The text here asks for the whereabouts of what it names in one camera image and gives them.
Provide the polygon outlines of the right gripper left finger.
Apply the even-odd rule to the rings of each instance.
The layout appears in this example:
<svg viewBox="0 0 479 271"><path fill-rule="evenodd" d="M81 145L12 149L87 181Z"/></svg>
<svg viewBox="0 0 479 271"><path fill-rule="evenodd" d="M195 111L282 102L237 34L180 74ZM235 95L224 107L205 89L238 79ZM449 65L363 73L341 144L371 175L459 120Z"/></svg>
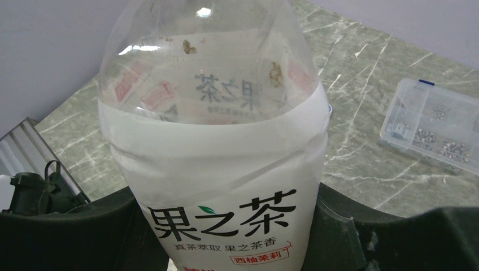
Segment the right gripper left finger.
<svg viewBox="0 0 479 271"><path fill-rule="evenodd" d="M2 270L167 270L129 188L68 213L1 214Z"/></svg>

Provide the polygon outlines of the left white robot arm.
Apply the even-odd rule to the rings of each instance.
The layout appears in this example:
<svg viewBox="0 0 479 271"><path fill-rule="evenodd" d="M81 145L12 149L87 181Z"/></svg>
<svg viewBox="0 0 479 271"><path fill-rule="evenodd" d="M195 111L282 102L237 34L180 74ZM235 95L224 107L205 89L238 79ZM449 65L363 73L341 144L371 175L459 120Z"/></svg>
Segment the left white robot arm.
<svg viewBox="0 0 479 271"><path fill-rule="evenodd" d="M21 216L67 213L91 200L58 160L49 161L43 175L21 172L1 175L1 212Z"/></svg>

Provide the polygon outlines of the aluminium rail frame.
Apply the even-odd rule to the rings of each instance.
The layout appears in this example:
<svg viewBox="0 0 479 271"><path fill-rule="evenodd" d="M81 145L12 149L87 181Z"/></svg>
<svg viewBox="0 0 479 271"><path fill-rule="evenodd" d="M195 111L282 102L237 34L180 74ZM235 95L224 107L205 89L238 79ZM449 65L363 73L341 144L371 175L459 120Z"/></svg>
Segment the aluminium rail frame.
<svg viewBox="0 0 479 271"><path fill-rule="evenodd" d="M42 138L35 126L38 122L26 118L8 133L1 137L1 175L13 177L17 173L36 173L44 178L47 162L59 158ZM80 205L88 204L91 200L80 188L66 166L60 162L60 173L63 187L67 194L74 196Z"/></svg>

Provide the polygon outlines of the large clear tea bottle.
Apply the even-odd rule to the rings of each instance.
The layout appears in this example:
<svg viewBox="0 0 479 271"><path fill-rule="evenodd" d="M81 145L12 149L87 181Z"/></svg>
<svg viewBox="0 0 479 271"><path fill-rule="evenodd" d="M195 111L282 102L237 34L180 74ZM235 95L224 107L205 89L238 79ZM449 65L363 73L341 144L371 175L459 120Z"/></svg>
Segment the large clear tea bottle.
<svg viewBox="0 0 479 271"><path fill-rule="evenodd" d="M329 106L290 1L130 1L101 131L179 270L300 270Z"/></svg>

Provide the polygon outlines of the clear plastic screw box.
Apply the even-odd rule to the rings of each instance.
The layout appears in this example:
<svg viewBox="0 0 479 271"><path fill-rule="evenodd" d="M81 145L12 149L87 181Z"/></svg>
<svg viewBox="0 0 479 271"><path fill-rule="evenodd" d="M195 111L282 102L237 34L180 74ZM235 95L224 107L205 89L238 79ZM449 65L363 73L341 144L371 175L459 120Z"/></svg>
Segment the clear plastic screw box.
<svg viewBox="0 0 479 271"><path fill-rule="evenodd" d="M478 175L478 98L404 78L387 105L381 143L453 172Z"/></svg>

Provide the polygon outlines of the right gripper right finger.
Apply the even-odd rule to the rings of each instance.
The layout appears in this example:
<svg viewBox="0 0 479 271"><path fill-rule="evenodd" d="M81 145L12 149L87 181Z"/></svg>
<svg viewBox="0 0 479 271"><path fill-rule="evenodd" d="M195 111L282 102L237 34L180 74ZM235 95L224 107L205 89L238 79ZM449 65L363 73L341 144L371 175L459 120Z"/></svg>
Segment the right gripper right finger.
<svg viewBox="0 0 479 271"><path fill-rule="evenodd" d="M478 208L402 218L321 184L303 270L477 270Z"/></svg>

